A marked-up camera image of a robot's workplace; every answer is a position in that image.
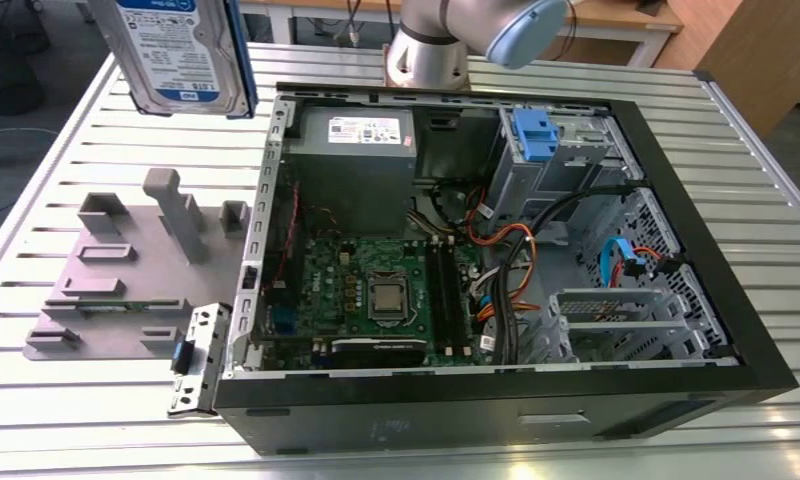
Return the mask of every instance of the white sticker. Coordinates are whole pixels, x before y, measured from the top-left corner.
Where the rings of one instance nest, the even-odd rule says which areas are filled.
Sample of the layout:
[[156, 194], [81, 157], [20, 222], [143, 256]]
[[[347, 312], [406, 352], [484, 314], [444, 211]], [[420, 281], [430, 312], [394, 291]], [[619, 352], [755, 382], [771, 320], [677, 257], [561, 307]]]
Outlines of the white sticker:
[[492, 215], [495, 215], [495, 210], [487, 207], [483, 203], [478, 207], [478, 211], [480, 212], [480, 215], [483, 215], [486, 218], [492, 218]]
[[487, 352], [495, 351], [495, 337], [490, 337], [488, 335], [480, 337], [480, 350], [486, 350]]
[[679, 27], [677, 27], [675, 25], [658, 25], [655, 23], [649, 23], [646, 25], [647, 30], [665, 30], [667, 32], [675, 32], [678, 28]]
[[332, 117], [330, 143], [382, 143], [400, 145], [399, 118]]
[[210, 102], [219, 82], [211, 53], [195, 37], [199, 11], [192, 1], [178, 5], [188, 11], [120, 7], [122, 18], [155, 90], [171, 100]]

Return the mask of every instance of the green circuit board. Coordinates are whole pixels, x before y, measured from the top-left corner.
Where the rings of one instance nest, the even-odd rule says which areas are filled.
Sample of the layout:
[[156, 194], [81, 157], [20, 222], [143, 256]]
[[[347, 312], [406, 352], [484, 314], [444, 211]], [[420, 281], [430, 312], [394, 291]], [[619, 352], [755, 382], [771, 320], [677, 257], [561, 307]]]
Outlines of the green circuit board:
[[[386, 336], [424, 340], [428, 343], [427, 365], [476, 365], [476, 349], [470, 356], [464, 352], [444, 355], [435, 348], [434, 325], [427, 284], [427, 242], [418, 240], [374, 238], [316, 238], [306, 249], [303, 290], [298, 308], [296, 336]], [[479, 250], [475, 246], [455, 246], [454, 259], [458, 270], [466, 273], [478, 265]], [[408, 318], [402, 322], [379, 322], [368, 311], [371, 292], [368, 282], [375, 276], [392, 276], [404, 282]], [[462, 275], [456, 282], [463, 282]], [[471, 315], [463, 301], [471, 334]], [[311, 364], [303, 348], [291, 347], [280, 355], [287, 368], [306, 368]]]

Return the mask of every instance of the power supply label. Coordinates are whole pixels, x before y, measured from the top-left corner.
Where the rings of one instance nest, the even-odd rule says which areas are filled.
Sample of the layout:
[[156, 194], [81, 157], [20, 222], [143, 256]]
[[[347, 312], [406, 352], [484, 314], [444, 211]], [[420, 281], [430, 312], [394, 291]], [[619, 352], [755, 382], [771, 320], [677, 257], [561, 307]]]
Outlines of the power supply label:
[[212, 102], [219, 80], [199, 42], [196, 0], [119, 0], [134, 48], [155, 90], [170, 100]]
[[400, 145], [400, 119], [332, 117], [330, 143], [380, 143]]

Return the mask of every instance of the motherboard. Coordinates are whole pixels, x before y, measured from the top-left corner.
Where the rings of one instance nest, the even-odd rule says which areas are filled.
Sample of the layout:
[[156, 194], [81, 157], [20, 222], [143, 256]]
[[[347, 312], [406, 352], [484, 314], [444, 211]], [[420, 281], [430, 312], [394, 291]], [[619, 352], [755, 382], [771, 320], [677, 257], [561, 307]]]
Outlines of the motherboard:
[[447, 242], [311, 239], [299, 307], [276, 306], [271, 312], [276, 338], [311, 341], [278, 342], [278, 368], [319, 369], [347, 352], [362, 359], [371, 348], [396, 349], [402, 355], [415, 350], [430, 366], [480, 364], [472, 306], [460, 294], [476, 273], [478, 256], [478, 247]]

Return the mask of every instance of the ram slot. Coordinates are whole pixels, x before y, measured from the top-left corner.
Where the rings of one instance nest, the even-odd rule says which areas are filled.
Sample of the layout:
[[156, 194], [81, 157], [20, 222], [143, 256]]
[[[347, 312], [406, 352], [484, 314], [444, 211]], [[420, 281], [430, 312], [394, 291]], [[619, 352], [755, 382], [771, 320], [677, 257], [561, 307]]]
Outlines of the ram slot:
[[442, 289], [442, 266], [439, 245], [427, 246], [427, 291], [430, 292], [430, 315], [432, 322], [432, 336], [436, 352], [447, 354], [452, 347], [448, 319], [446, 314], [444, 293]]
[[460, 274], [454, 257], [454, 247], [443, 244], [439, 249], [442, 273], [442, 305], [447, 323], [454, 355], [471, 355], [468, 332], [466, 331], [466, 314], [463, 312], [463, 294], [460, 291]]

